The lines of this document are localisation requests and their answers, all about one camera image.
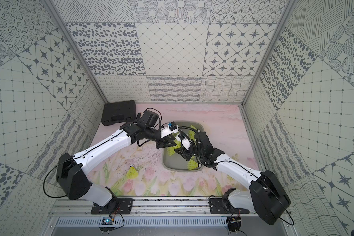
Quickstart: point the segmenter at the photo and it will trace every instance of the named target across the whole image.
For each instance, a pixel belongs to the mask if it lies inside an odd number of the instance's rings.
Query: pink floral mat
[[[162,123],[187,120],[201,124],[214,147],[248,167],[258,169],[237,105],[137,104],[136,110],[142,113],[148,107],[162,113]],[[121,125],[100,124],[92,145],[114,133]],[[212,168],[204,167],[197,172],[167,170],[161,163],[162,153],[162,149],[155,148],[154,142],[142,147],[131,145],[100,163],[88,178],[110,187],[117,196],[221,196],[231,187],[246,190],[230,176]],[[128,179],[126,173],[132,165],[138,176]]]

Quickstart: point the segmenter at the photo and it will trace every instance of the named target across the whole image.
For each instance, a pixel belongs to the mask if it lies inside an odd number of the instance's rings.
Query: yellow shuttlecock
[[[194,127],[193,125],[190,125],[190,128],[193,128],[193,129],[195,129],[195,130],[198,130],[198,129],[197,129],[196,127]],[[190,130],[189,133],[188,133],[189,139],[194,140],[194,135],[195,135],[195,132]]]
[[[197,167],[198,167],[198,163],[196,163],[192,159],[190,159],[190,161],[188,161],[188,170],[193,170]]]
[[[168,147],[166,148],[166,152],[168,153],[169,156],[174,154],[174,150],[176,148],[180,148],[181,147],[181,143],[179,141],[177,141],[177,139],[174,140],[174,142],[177,144],[174,147]]]
[[[133,165],[130,166],[130,169],[129,169],[129,171],[126,174],[126,177],[128,179],[134,179],[134,178],[138,177],[138,172],[136,171],[136,169],[135,169],[135,167]]]

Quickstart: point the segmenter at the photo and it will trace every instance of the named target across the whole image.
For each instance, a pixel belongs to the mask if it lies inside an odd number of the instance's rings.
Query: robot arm
[[[127,122],[112,135],[96,145],[74,154],[62,155],[59,159],[56,179],[70,200],[86,199],[101,207],[101,214],[112,213],[118,204],[117,197],[109,188],[90,182],[86,175],[106,158],[137,142],[147,139],[155,141],[156,148],[175,146],[172,133],[179,133],[176,138],[181,147],[175,152],[186,161],[196,156],[198,162],[209,168],[228,174],[245,186],[249,192],[231,189],[223,195],[223,204],[228,212],[237,208],[253,210],[268,224],[274,224],[284,210],[290,205],[290,199],[283,190],[276,176],[271,171],[260,172],[231,159],[223,151],[213,148],[206,132],[190,127],[178,127],[174,122],[156,130],[158,114],[144,111],[143,116],[133,122]],[[193,130],[194,140],[182,131]]]

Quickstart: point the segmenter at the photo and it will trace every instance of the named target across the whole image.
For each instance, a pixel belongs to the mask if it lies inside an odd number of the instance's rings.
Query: wall
[[[287,0],[54,0],[109,101],[240,103]]]
[[[103,105],[43,5],[0,1],[0,235],[38,235],[55,202],[43,178],[89,146]]]
[[[354,1],[299,0],[245,105],[301,235],[354,229]]]

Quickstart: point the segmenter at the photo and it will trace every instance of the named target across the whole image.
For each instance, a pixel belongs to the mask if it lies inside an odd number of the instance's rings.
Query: gray tray
[[[175,121],[175,122],[178,126],[190,127],[190,125],[193,125],[199,131],[203,131],[202,125],[195,123],[195,122],[183,121],[183,120]],[[193,157],[191,159],[193,161],[197,162],[195,157]],[[171,156],[168,155],[167,148],[164,149],[162,163],[166,169],[171,170],[171,171],[179,171],[179,172],[195,172],[195,171],[200,171],[203,168],[202,165],[199,165],[197,168],[189,170],[188,169],[188,162],[177,153],[174,153]]]

